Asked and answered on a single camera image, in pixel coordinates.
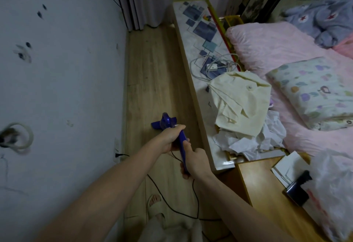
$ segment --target cream cloth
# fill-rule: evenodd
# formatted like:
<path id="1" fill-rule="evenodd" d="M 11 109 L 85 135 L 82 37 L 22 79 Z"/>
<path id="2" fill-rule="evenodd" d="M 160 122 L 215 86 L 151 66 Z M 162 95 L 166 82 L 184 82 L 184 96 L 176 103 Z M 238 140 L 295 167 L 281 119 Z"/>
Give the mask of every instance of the cream cloth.
<path id="1" fill-rule="evenodd" d="M 208 84 L 218 109 L 216 125 L 257 136 L 265 122 L 271 85 L 250 71 L 226 72 Z"/>

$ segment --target slipper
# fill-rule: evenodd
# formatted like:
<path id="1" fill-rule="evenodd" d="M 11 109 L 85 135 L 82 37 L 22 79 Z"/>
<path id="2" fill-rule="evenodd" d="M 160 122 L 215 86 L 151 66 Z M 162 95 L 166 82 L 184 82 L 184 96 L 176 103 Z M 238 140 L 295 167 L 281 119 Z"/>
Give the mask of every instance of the slipper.
<path id="1" fill-rule="evenodd" d="M 163 210 L 162 210 L 162 200 L 156 202 L 152 206 L 150 206 L 150 202 L 152 200 L 153 195 L 151 195 L 147 201 L 147 212 L 148 212 L 148 217 L 152 219 L 155 217 L 157 214 L 161 213 L 163 216 L 163 220 L 165 219 Z"/>

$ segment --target pink bedsheet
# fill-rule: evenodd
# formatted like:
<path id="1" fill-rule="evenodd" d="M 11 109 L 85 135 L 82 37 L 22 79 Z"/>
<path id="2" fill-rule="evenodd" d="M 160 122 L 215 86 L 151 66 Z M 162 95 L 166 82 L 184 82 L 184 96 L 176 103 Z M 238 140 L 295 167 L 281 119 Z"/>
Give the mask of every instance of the pink bedsheet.
<path id="1" fill-rule="evenodd" d="M 353 33 L 346 39 L 342 40 L 338 45 L 332 47 L 336 52 L 353 59 Z"/>
<path id="2" fill-rule="evenodd" d="M 267 72 L 285 63 L 324 56 L 332 60 L 336 73 L 342 75 L 345 84 L 353 86 L 352 59 L 332 49 L 318 47 L 312 37 L 288 22 L 238 25 L 229 28 L 226 36 L 234 45 L 245 68 L 262 79 L 267 80 Z M 272 85 L 271 94 L 274 109 L 280 113 L 280 120 L 287 130 L 284 142 L 290 152 L 315 155 L 325 148 L 330 148 L 352 154 L 353 127 L 330 132 L 310 130 L 275 85 Z"/>

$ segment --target person's foot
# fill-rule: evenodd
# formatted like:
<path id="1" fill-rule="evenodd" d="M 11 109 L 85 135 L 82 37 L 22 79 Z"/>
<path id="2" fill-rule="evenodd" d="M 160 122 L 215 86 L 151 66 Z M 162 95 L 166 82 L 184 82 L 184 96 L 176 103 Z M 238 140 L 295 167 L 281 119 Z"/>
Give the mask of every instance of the person's foot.
<path id="1" fill-rule="evenodd" d="M 157 203 L 157 202 L 161 202 L 161 196 L 160 195 L 153 195 L 152 196 L 152 198 L 151 198 L 151 200 L 150 200 L 150 204 L 148 204 L 150 207 L 153 205 L 153 204 L 155 204 L 155 203 Z M 158 213 L 157 215 L 156 215 L 156 218 L 157 218 L 157 220 L 159 221 L 159 222 L 162 222 L 163 221 L 163 214 L 162 213 Z"/>

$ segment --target white cable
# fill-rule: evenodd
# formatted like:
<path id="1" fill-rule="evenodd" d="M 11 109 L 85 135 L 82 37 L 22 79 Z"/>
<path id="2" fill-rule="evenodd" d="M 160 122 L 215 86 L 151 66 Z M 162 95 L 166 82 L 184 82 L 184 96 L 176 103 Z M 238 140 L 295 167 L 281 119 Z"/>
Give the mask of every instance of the white cable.
<path id="1" fill-rule="evenodd" d="M 19 122 L 13 122 L 13 123 L 10 123 L 9 125 L 7 125 L 1 132 L 3 133 L 5 130 L 7 130 L 8 128 L 11 128 L 12 126 L 14 125 L 20 125 L 22 126 L 27 132 L 28 132 L 28 141 L 24 144 L 24 145 L 15 145 L 15 144 L 8 144 L 8 143 L 0 143 L 0 145 L 2 146 L 7 146 L 13 150 L 22 150 L 22 149 L 26 149 L 28 147 L 31 146 L 31 144 L 33 143 L 33 138 L 34 138 L 34 134 L 33 134 L 33 131 L 31 130 L 31 128 L 27 125 L 24 125 L 22 123 L 19 123 Z"/>
<path id="2" fill-rule="evenodd" d="M 224 56 L 226 56 L 226 55 L 236 55 L 236 57 L 237 57 L 236 62 L 234 62 L 234 61 L 232 61 L 232 60 L 229 60 L 229 59 L 221 59 L 222 57 L 224 57 Z M 210 73 L 209 70 L 210 70 L 210 67 L 212 66 L 212 64 L 214 64 L 215 62 L 218 62 L 218 61 L 226 62 L 227 65 L 224 66 L 224 67 L 226 67 L 227 72 L 232 71 L 232 70 L 230 70 L 230 68 L 231 68 L 232 65 L 235 65 L 236 67 L 239 66 L 239 64 L 238 64 L 239 56 L 238 56 L 237 54 L 223 54 L 223 55 L 221 55 L 220 57 L 218 57 L 217 59 L 215 59 L 214 61 L 212 61 L 212 62 L 208 65 L 208 67 L 206 66 L 206 78 L 198 77 L 198 76 L 196 76 L 195 74 L 192 73 L 192 63 L 194 63 L 194 64 L 196 65 L 196 61 L 197 61 L 198 59 L 204 58 L 204 57 L 212 57 L 212 56 L 207 54 L 207 55 L 204 55 L 204 56 L 201 56 L 201 57 L 197 57 L 197 58 L 195 58 L 195 59 L 193 59 L 193 60 L 190 61 L 189 67 L 190 67 L 190 73 L 191 73 L 191 75 L 192 75 L 194 78 L 199 79 L 199 80 L 203 80 L 203 81 L 205 81 L 205 82 L 209 82 L 209 81 L 212 80 L 212 78 L 210 78 L 210 76 L 209 76 L 209 73 Z"/>

